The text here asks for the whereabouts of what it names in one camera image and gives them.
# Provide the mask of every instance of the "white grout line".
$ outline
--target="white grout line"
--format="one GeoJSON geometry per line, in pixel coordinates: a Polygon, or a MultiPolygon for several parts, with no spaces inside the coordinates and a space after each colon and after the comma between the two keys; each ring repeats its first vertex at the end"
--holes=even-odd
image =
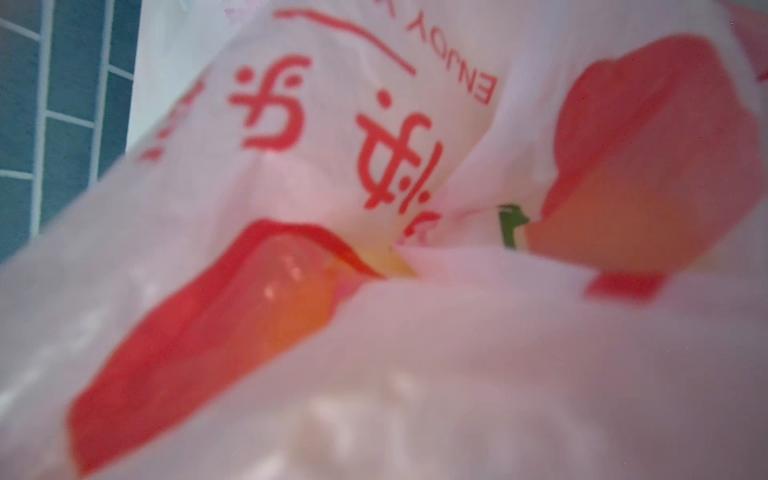
{"type": "Polygon", "coordinates": [[[27,172],[17,172],[16,170],[2,170],[0,168],[0,177],[15,178],[16,180],[31,180],[32,174],[27,172]]]}
{"type": "Polygon", "coordinates": [[[40,53],[38,56],[38,100],[35,119],[35,150],[32,164],[32,202],[29,214],[29,236],[40,233],[40,212],[43,203],[43,169],[45,168],[45,111],[48,110],[48,77],[51,71],[51,36],[56,0],[42,1],[40,53]]]}
{"type": "Polygon", "coordinates": [[[134,80],[134,74],[130,73],[129,71],[125,71],[122,68],[117,68],[113,64],[107,65],[107,70],[109,70],[110,73],[114,73],[118,77],[126,78],[130,81],[134,80]]]}
{"type": "Polygon", "coordinates": [[[104,130],[104,106],[107,103],[107,76],[109,75],[109,47],[112,41],[112,18],[114,0],[104,0],[104,30],[101,31],[101,59],[98,71],[98,89],[96,90],[96,119],[94,135],[91,139],[91,169],[88,175],[88,187],[98,182],[98,161],[101,156],[101,132],[104,130]]]}
{"type": "Polygon", "coordinates": [[[29,28],[24,28],[21,25],[16,25],[15,23],[11,23],[8,20],[5,20],[4,18],[0,18],[0,27],[7,28],[10,31],[15,31],[19,35],[24,35],[26,38],[31,38],[34,41],[40,41],[39,33],[34,33],[29,28]]]}
{"type": "Polygon", "coordinates": [[[81,127],[93,128],[95,126],[94,122],[92,121],[83,120],[82,118],[73,117],[67,114],[61,114],[53,110],[46,110],[45,116],[48,118],[54,118],[55,120],[65,121],[68,124],[80,125],[81,127]]]}

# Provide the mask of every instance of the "tiled wall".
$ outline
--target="tiled wall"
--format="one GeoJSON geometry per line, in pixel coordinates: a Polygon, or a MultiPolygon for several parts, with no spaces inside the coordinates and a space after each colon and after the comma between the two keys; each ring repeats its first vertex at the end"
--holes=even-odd
{"type": "Polygon", "coordinates": [[[125,150],[141,0],[0,0],[0,262],[125,150]]]}

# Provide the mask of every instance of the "dark tile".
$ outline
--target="dark tile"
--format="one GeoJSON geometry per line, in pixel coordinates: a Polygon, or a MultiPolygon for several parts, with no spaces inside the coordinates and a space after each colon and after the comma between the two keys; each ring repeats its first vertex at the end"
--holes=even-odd
{"type": "Polygon", "coordinates": [[[0,18],[40,33],[41,0],[0,0],[0,18]]]}
{"type": "Polygon", "coordinates": [[[141,0],[114,0],[109,63],[131,73],[136,62],[140,13],[141,0]]]}
{"type": "Polygon", "coordinates": [[[32,182],[0,177],[0,262],[29,238],[32,182]]]}
{"type": "Polygon", "coordinates": [[[57,0],[48,109],[94,119],[104,0],[57,0]]]}
{"type": "Polygon", "coordinates": [[[38,43],[0,28],[0,168],[31,172],[38,43]]]}
{"type": "Polygon", "coordinates": [[[104,107],[104,128],[101,133],[101,157],[98,173],[101,176],[125,153],[128,136],[128,114],[131,113],[133,82],[115,74],[107,80],[107,103],[104,107]]]}
{"type": "Polygon", "coordinates": [[[88,187],[92,129],[48,119],[41,225],[45,225],[88,187]]]}

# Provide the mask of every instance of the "teal tile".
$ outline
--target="teal tile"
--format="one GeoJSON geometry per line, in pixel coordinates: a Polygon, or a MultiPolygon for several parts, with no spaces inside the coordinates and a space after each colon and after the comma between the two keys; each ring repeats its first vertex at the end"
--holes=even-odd
{"type": "Polygon", "coordinates": [[[48,109],[94,119],[104,0],[56,0],[48,109]]]}
{"type": "Polygon", "coordinates": [[[0,168],[31,172],[38,43],[0,28],[0,168]]]}
{"type": "Polygon", "coordinates": [[[0,177],[0,263],[27,243],[32,182],[0,177]]]}
{"type": "Polygon", "coordinates": [[[41,225],[88,187],[92,129],[48,119],[45,125],[45,168],[41,225]]]}
{"type": "Polygon", "coordinates": [[[109,63],[129,72],[134,71],[136,62],[140,13],[141,0],[114,0],[109,63]]]}
{"type": "Polygon", "coordinates": [[[112,166],[123,153],[128,136],[128,115],[131,113],[133,82],[109,74],[107,103],[104,106],[104,127],[101,133],[99,176],[112,166]]]}
{"type": "Polygon", "coordinates": [[[40,33],[41,0],[0,0],[0,18],[40,33]]]}

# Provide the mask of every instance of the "translucent plastic bag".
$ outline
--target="translucent plastic bag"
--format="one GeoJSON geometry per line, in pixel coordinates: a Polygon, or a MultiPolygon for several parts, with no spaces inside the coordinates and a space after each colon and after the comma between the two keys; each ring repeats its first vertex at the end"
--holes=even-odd
{"type": "MultiPolygon", "coordinates": [[[[267,462],[296,410],[276,411],[389,369],[594,409],[558,418],[621,444],[555,473],[761,473],[763,103],[730,19],[699,0],[265,5],[0,270],[3,478],[323,478],[267,462]]],[[[450,471],[425,435],[432,470],[377,475],[450,471]]]]}

